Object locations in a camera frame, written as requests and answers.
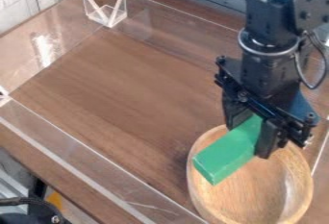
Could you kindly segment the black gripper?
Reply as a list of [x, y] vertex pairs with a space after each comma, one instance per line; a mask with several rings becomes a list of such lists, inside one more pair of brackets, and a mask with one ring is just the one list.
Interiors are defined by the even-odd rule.
[[255, 114], [258, 134], [254, 155], [269, 159], [291, 141], [305, 148], [318, 124], [310, 101], [301, 90], [293, 58], [240, 60], [219, 56], [214, 82], [222, 88], [222, 109], [228, 130]]

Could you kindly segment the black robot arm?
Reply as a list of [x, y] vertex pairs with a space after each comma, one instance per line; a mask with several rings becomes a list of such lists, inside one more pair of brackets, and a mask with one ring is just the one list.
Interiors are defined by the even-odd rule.
[[242, 57], [215, 58], [214, 82], [222, 88], [226, 126], [238, 128], [258, 115], [254, 155], [262, 159], [287, 142], [303, 147], [318, 115], [301, 87], [315, 89], [303, 74], [311, 51], [329, 73], [327, 46], [315, 30], [329, 24], [329, 0], [246, 0], [246, 24], [238, 33]]

